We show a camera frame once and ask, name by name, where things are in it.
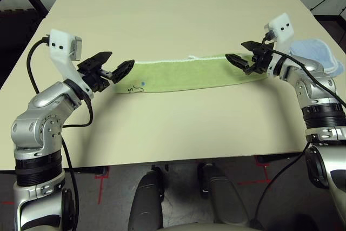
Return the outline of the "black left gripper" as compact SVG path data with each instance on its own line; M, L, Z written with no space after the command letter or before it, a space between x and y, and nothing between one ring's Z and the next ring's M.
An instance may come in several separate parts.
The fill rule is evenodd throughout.
M111 55L111 51L99 52L77 65L77 71L82 74L82 80L93 93L102 92L110 86L110 82L120 82L134 67L135 61L128 60L121 63L113 72L103 70L102 65Z

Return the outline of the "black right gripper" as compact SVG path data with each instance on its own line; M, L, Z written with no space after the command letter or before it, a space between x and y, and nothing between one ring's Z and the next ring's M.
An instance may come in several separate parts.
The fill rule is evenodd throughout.
M235 54L225 54L226 59L234 66L243 70L246 75L252 72L262 74L267 72L269 64L272 60L273 46L265 46L263 43L255 41L246 41L241 43L241 46L253 53L253 64L250 66L248 61L244 60L241 56Z

